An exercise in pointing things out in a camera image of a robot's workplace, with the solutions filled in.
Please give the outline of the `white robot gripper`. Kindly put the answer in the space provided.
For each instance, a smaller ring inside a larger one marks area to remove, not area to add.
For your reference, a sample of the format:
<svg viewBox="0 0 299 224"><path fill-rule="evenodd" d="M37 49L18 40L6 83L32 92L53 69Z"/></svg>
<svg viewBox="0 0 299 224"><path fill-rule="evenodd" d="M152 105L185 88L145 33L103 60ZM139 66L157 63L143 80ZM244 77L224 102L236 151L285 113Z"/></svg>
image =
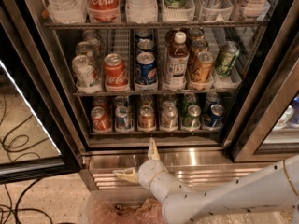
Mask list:
<svg viewBox="0 0 299 224"><path fill-rule="evenodd" d="M160 161L160 154L153 138L149 140L148 161L145 161L138 172L135 167L114 170L113 174L119 179L137 183L150 191L162 203L167 196L174 193L194 192L189 185L172 176Z"/></svg>

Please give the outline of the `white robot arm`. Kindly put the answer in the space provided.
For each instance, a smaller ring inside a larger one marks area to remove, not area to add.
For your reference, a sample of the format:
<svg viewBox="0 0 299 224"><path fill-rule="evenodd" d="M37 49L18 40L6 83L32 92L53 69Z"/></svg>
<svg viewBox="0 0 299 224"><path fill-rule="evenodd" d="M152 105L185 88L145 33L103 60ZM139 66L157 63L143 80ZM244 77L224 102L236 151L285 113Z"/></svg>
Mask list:
<svg viewBox="0 0 299 224"><path fill-rule="evenodd" d="M292 210L299 224L299 156L278 161L262 170L206 192L198 192L170 175L156 142L149 140L148 159L139 168L115 170L123 180L138 183L162 204L168 224L192 224L210 216Z"/></svg>

